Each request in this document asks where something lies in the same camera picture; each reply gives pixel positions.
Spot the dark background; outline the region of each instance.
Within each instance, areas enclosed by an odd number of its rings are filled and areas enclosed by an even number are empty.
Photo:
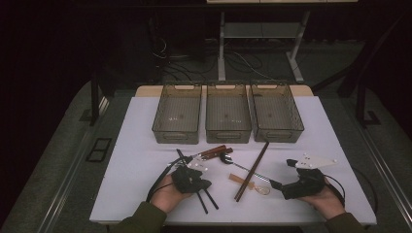
[[[360,6],[370,3],[374,7],[314,11],[305,40],[366,41],[370,45],[363,53],[368,54],[375,48],[377,38],[408,10],[363,77],[412,138],[411,112],[405,111],[412,99],[411,11],[403,1],[359,2]],[[175,49],[186,50],[200,59],[204,38],[218,37],[219,13],[168,11],[157,13],[155,22],[152,15],[153,12],[79,11],[73,2],[63,0],[0,0],[4,137],[0,155],[0,225],[71,100],[93,72],[98,74],[105,95],[113,95],[117,88],[156,83],[159,72],[155,65],[161,64],[152,56],[156,49],[153,35],[161,34]],[[364,61],[358,60],[360,66]]]

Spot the hand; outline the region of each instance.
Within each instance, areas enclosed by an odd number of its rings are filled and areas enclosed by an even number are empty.
[[[151,203],[167,214],[173,211],[181,201],[191,196],[191,193],[181,193],[176,188],[170,174],[164,177],[157,188],[160,187],[161,189],[154,193]]]
[[[327,186],[315,195],[300,197],[298,199],[315,207],[326,220],[346,213],[342,203]]]

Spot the gray translucent basket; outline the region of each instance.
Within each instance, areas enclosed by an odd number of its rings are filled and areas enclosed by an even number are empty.
[[[198,144],[202,83],[163,86],[152,130],[160,144]]]
[[[295,143],[304,130],[285,81],[251,81],[249,103],[256,142]]]
[[[247,144],[252,132],[245,82],[215,81],[207,84],[206,141]]]

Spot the white desk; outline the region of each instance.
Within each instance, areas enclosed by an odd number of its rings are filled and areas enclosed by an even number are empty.
[[[158,97],[132,98],[116,142],[105,177],[101,184],[90,220],[102,224],[117,223],[131,216],[168,162],[178,157],[176,149],[185,155],[195,154],[219,146],[206,143],[205,107],[202,102],[200,143],[198,145],[160,145],[155,141],[152,124]],[[338,165],[321,168],[326,175],[339,180],[346,190],[346,209],[362,224],[376,224],[368,201],[341,149],[318,97],[295,97],[305,130],[296,144],[271,143],[257,167],[257,172],[283,184],[297,181],[294,168],[286,159],[300,159],[303,153],[338,160]],[[251,136],[249,144],[226,145],[233,148],[233,161],[251,168],[264,143],[256,143]],[[190,197],[171,213],[166,224],[186,225],[304,225],[324,221],[308,204],[285,200],[282,193],[272,189],[263,196],[254,190],[245,190],[239,202],[234,196],[240,187],[228,179],[230,173],[245,178],[247,172],[234,165],[225,165],[217,158],[206,162],[209,171],[202,176],[212,182],[209,192],[219,205],[215,210],[201,191],[209,211],[206,215],[196,195]],[[256,184],[268,185],[252,177]]]

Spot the floor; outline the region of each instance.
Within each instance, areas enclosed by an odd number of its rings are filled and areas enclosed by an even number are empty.
[[[173,51],[170,63],[163,69],[162,79],[216,80],[217,42],[207,40],[206,45],[204,60],[193,60],[180,51]],[[304,84],[313,86],[344,69],[357,57],[362,46],[362,42],[356,41],[303,43],[296,61]],[[229,40],[225,43],[226,78],[293,83],[285,57],[285,51],[291,47],[288,40]],[[321,98],[341,147],[376,213],[378,223],[369,226],[368,231],[411,232],[412,226],[406,216],[410,214],[410,204],[409,207],[407,204],[412,196],[409,184],[412,170],[408,169],[412,165],[412,143],[379,98],[369,90],[366,109],[378,116],[381,123],[362,128],[355,120],[356,93],[350,98],[339,98],[336,90],[340,82],[331,83],[314,94]],[[101,116],[90,126],[89,83],[79,90],[1,232],[108,232],[110,227],[90,222],[88,218],[134,93],[135,90],[119,89],[113,97],[104,98],[100,105]],[[85,161],[99,138],[112,139],[105,159]],[[220,230],[327,232],[320,224],[297,229],[227,227]]]

